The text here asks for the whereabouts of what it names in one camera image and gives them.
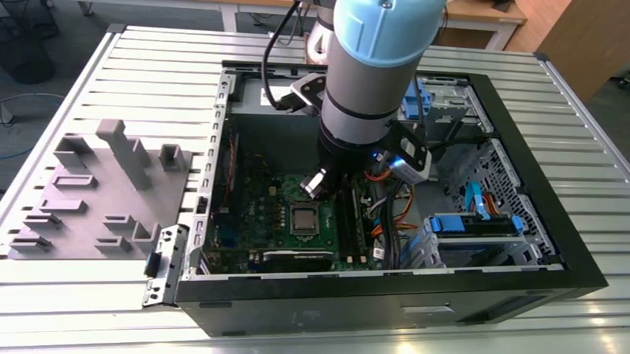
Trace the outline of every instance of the black case frame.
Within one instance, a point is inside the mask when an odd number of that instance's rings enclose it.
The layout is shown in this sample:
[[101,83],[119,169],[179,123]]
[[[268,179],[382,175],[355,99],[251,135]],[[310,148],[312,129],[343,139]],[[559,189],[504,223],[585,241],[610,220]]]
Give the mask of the black case frame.
[[[260,77],[260,64],[223,62]],[[270,63],[270,71],[326,73],[326,66]],[[211,336],[468,325],[500,322],[547,302],[607,286],[560,201],[490,79],[424,72],[470,81],[563,263],[563,271],[520,271],[382,277],[180,280],[175,304]]]

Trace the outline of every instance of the metal bracket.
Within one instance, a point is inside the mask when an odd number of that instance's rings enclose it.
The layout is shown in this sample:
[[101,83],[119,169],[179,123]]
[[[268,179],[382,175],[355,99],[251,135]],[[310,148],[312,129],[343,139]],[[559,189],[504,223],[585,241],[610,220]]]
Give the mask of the metal bracket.
[[318,115],[322,111],[323,100],[320,93],[326,90],[326,75],[311,73],[291,84],[291,91],[300,100],[315,110],[307,112],[310,115]]
[[156,250],[147,259],[144,274],[151,277],[144,289],[143,307],[175,305],[181,261],[188,240],[188,226],[173,225],[161,230]]

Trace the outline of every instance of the wooden desk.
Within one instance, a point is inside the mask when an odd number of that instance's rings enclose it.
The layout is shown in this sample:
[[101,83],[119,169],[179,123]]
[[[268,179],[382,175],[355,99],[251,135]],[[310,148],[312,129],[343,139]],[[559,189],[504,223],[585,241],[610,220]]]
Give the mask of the wooden desk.
[[[225,32],[237,32],[236,13],[283,15],[294,3],[292,0],[93,0],[93,2],[217,10],[221,12]],[[79,4],[84,14],[89,14],[89,3],[79,1]],[[316,12],[310,11],[308,16],[316,16]],[[515,5],[510,7],[507,13],[503,13],[492,9],[491,0],[454,0],[448,3],[448,28],[491,32],[486,49],[502,50],[516,27],[526,21],[527,18]],[[462,36],[456,32],[452,31],[452,35]]]

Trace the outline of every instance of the gray 3d-printed part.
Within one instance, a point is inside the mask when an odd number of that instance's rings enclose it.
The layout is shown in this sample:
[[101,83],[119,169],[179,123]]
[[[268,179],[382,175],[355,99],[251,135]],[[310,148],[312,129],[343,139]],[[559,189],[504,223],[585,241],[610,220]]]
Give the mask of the gray 3d-printed part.
[[95,176],[92,175],[67,175],[56,176],[52,180],[52,184],[59,188],[93,188],[99,184]]
[[96,136],[104,140],[115,155],[117,164],[131,180],[136,190],[151,187],[151,180],[144,172],[143,164],[137,158],[133,147],[124,134],[125,123],[119,119],[103,119],[96,129]]
[[133,146],[132,150],[137,156],[137,159],[140,160],[143,167],[148,167],[148,165],[151,164],[151,159],[148,158],[148,153],[147,153],[147,150],[144,149],[141,141],[139,139],[129,139],[129,142]]
[[52,243],[36,233],[31,233],[29,236],[16,237],[9,246],[23,254],[41,254],[48,252]]
[[[144,169],[152,182],[152,188],[139,191],[129,183],[127,174],[119,167],[112,151],[108,148],[93,149],[91,154],[80,154],[79,157],[91,175],[99,181],[96,188],[59,189],[49,183],[43,189],[41,199],[48,200],[83,200],[88,205],[85,213],[55,213],[61,219],[63,226],[59,230],[39,229],[36,233],[51,240],[55,247],[45,253],[11,252],[13,259],[37,260],[72,260],[72,259],[108,259],[139,260],[147,257],[144,247],[132,242],[135,223],[125,231],[112,231],[103,221],[105,215],[132,215],[133,220],[149,230],[156,223],[173,225],[177,223],[177,212],[184,193],[188,168],[192,159],[189,151],[183,151],[185,158],[185,170],[181,172],[164,172],[159,162],[159,150],[147,150],[151,164]],[[61,165],[55,168],[51,182],[56,176],[71,175]],[[15,237],[31,237],[35,232],[25,226],[20,230],[11,230]],[[101,253],[95,247],[96,238],[123,236],[129,242],[129,252]]]
[[23,223],[31,230],[57,230],[61,228],[61,220],[49,212],[27,215]]
[[108,214],[103,220],[103,225],[112,231],[131,233],[136,226],[136,221],[129,214]]
[[159,151],[159,162],[164,171],[185,171],[185,159],[179,149],[179,145],[164,144]]
[[151,252],[156,247],[160,232],[161,226],[157,223],[153,225],[151,233],[147,232],[147,229],[141,226],[140,223],[136,223],[131,242],[136,244],[137,248],[143,251],[144,254]]
[[129,241],[123,236],[96,238],[95,247],[104,254],[119,254],[131,251]]
[[85,168],[77,153],[72,151],[55,151],[53,155],[65,168]]
[[55,149],[53,155],[65,168],[84,168],[80,154],[92,153],[88,143],[80,136],[64,136]]
[[37,209],[41,212],[75,212],[75,213],[84,213],[88,205],[83,200],[75,201],[65,201],[65,200],[55,200],[55,199],[44,199],[41,200],[41,204],[39,205]]

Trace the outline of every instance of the floor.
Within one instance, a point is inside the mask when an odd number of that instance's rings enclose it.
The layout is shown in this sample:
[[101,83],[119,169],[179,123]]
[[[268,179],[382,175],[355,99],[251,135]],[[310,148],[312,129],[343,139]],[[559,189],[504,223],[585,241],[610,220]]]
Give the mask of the floor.
[[[95,15],[84,17],[76,2],[56,1],[52,11],[61,34],[44,41],[51,59],[55,62],[55,78],[45,83],[27,86],[15,83],[9,76],[0,71],[0,97],[32,92],[65,95],[109,23],[192,30],[223,30],[220,13],[215,11],[119,4],[95,4],[93,10]],[[275,29],[280,19],[282,16],[278,15],[271,18],[260,18],[263,26],[254,26],[251,17],[247,14],[239,14],[237,28],[241,32],[266,33]],[[311,28],[311,26],[312,19],[308,19],[304,28]],[[290,28],[292,28],[292,22],[286,28],[284,34],[287,35]],[[28,154],[11,159],[1,157],[27,151],[33,146],[59,103],[60,99],[53,97],[25,97],[7,103],[16,115],[16,124],[11,128],[0,127],[0,197]],[[622,91],[613,82],[609,82],[587,103],[587,107],[622,153],[630,157],[630,139],[626,139],[630,136],[630,90]]]

